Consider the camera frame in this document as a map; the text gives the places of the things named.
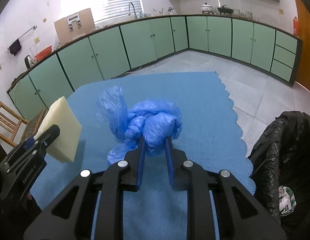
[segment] yellow sponge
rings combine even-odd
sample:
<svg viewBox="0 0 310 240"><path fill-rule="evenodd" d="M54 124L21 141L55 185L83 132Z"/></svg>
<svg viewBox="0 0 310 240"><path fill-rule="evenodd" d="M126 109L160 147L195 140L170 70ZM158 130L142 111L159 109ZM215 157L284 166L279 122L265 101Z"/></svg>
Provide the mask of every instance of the yellow sponge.
<svg viewBox="0 0 310 240"><path fill-rule="evenodd" d="M49 108L37 134L36 140L53 124L59 126L60 135L47 147L47 153L61 163L74 162L82 126L70 109L65 97L56 100Z"/></svg>

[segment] wooden chair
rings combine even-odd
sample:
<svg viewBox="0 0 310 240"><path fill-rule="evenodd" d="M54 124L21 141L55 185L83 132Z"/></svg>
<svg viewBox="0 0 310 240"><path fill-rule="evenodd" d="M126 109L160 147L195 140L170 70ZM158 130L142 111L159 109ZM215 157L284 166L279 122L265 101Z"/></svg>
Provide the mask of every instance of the wooden chair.
<svg viewBox="0 0 310 240"><path fill-rule="evenodd" d="M0 112L0 126L2 126L5 130L12 134L12 136L8 138L0 133L0 139L2 139L4 142L8 143L12 147L16 147L17 145L14 142L14 139L21 124L26 124L26 128L20 141L25 141L27 138L31 137L37 132L42 120L44 119L46 111L46 108L43 108L42 111L40 111L40 113L29 122L0 101L0 109L1 108L18 120L17 122L14 122L2 112Z"/></svg>

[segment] floor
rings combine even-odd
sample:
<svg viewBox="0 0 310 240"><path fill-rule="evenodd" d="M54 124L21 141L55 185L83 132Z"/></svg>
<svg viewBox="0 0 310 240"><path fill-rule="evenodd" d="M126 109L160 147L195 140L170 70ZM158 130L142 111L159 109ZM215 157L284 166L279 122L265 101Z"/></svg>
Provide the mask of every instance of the floor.
<svg viewBox="0 0 310 240"><path fill-rule="evenodd" d="M265 128L283 111L310 115L310 92L297 82L291 88L253 68L205 53L182 52L130 75L206 71L218 73L234 101L247 156Z"/></svg>

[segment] faucet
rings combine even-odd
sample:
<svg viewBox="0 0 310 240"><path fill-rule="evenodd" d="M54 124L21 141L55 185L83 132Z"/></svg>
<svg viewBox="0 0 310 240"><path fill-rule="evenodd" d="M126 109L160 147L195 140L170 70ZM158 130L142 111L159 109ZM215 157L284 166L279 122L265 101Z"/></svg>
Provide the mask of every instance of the faucet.
<svg viewBox="0 0 310 240"><path fill-rule="evenodd" d="M137 16L136 16L136 11L135 11L135 7L134 7L134 5L133 5L133 3L132 2L129 2L128 3L128 15L131 15L131 4L132 4L132 6L133 6L133 10L134 10L134 19L135 20L137 20Z"/></svg>

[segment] orange bottle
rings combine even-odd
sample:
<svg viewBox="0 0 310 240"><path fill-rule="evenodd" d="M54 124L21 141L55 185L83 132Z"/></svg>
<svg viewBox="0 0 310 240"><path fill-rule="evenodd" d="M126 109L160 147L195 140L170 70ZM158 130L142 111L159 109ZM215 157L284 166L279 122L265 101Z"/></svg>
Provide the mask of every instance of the orange bottle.
<svg viewBox="0 0 310 240"><path fill-rule="evenodd" d="M293 26L294 26L294 35L299 36L299 22L296 16L293 19Z"/></svg>

